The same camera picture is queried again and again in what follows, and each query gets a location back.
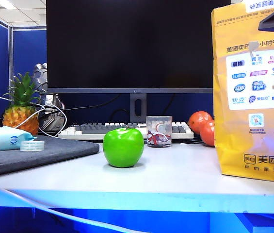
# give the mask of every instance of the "desk mat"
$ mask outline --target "desk mat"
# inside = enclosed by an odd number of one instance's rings
[[[36,141],[45,141],[44,151],[0,151],[0,174],[47,165],[99,152],[99,145],[38,135]]]

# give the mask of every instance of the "keyboard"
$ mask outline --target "keyboard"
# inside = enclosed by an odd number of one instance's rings
[[[61,131],[58,135],[59,138],[73,139],[73,140],[103,140],[104,135],[111,130],[117,128],[138,129],[144,139],[147,139],[147,131],[145,123],[87,123],[82,125],[73,124],[65,130]],[[186,122],[173,122],[172,123],[172,139],[192,139],[194,133]]]

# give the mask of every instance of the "yellow paper bag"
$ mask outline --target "yellow paper bag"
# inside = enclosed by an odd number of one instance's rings
[[[222,174],[274,181],[274,32],[258,31],[274,1],[259,3],[211,14],[215,147]]]

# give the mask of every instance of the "ceiling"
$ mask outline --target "ceiling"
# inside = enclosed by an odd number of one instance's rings
[[[0,10],[0,21],[12,27],[46,26],[46,0],[9,0],[17,9]]]

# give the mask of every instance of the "red tomato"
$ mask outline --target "red tomato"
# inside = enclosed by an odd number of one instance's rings
[[[208,146],[214,147],[214,120],[205,123],[200,130],[200,138]]]
[[[200,134],[201,128],[209,120],[213,120],[212,116],[209,113],[205,111],[198,111],[191,115],[187,124],[194,133]]]

